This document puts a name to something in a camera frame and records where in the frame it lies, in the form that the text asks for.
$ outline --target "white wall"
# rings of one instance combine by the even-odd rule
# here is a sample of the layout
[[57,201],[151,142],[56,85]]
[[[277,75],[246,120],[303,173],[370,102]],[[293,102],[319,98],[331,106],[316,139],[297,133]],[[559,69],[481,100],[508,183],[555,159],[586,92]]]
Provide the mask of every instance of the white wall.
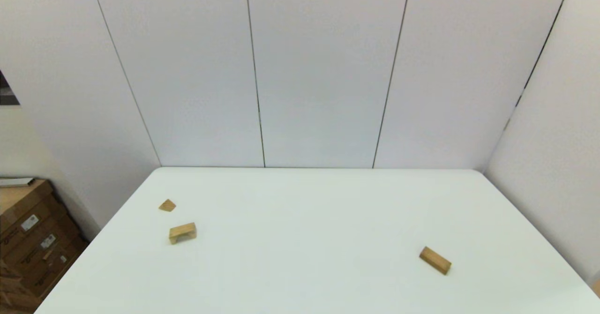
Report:
[[99,0],[164,166],[263,166],[246,0]]
[[18,105],[0,106],[0,177],[49,179],[88,239],[100,228]]
[[267,167],[372,167],[405,0],[249,0]]
[[0,69],[99,226],[159,162],[97,0],[0,0]]
[[564,0],[486,175],[592,282],[600,271],[600,0]]
[[561,0],[408,0],[375,167],[482,170]]

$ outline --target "tabletop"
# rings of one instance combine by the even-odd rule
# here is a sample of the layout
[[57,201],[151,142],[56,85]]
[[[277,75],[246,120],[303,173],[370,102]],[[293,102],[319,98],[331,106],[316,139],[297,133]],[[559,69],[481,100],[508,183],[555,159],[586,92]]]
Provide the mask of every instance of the tabletop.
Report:
[[[197,237],[171,245],[189,222]],[[476,171],[163,167],[36,313],[171,312],[598,314],[600,300]]]

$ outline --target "white label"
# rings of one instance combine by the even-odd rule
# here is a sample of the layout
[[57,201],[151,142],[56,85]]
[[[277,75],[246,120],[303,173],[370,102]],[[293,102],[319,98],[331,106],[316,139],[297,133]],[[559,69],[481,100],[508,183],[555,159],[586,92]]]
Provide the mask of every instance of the white label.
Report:
[[31,217],[27,218],[27,220],[25,220],[23,224],[21,224],[21,227],[23,228],[23,230],[29,231],[30,228],[34,227],[34,225],[38,222],[38,217],[35,214],[32,214]]
[[46,239],[44,239],[44,241],[42,241],[40,245],[45,250],[48,247],[50,247],[52,243],[54,243],[54,240],[56,240],[56,237],[53,234],[51,234]]

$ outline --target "stacked cardboard boxes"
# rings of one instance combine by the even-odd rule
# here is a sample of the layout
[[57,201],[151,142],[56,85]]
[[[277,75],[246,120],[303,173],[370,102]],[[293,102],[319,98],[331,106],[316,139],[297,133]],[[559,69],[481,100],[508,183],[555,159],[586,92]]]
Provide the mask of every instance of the stacked cardboard boxes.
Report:
[[0,188],[0,305],[34,312],[86,246],[49,181]]

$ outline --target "wooden block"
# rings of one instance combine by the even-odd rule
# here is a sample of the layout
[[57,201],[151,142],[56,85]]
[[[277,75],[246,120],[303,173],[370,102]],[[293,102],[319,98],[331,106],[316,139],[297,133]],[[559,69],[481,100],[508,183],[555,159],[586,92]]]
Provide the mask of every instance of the wooden block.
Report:
[[171,244],[177,243],[182,237],[195,238],[195,236],[196,231],[194,223],[177,226],[169,231],[169,240],[171,241]]
[[444,259],[443,256],[437,254],[427,246],[423,248],[419,255],[419,258],[429,263],[429,265],[431,265],[434,269],[440,271],[443,275],[448,274],[450,266],[452,266],[452,263],[450,261]]
[[158,208],[163,211],[171,212],[175,209],[177,205],[171,201],[171,199],[167,199],[164,203],[162,203]]

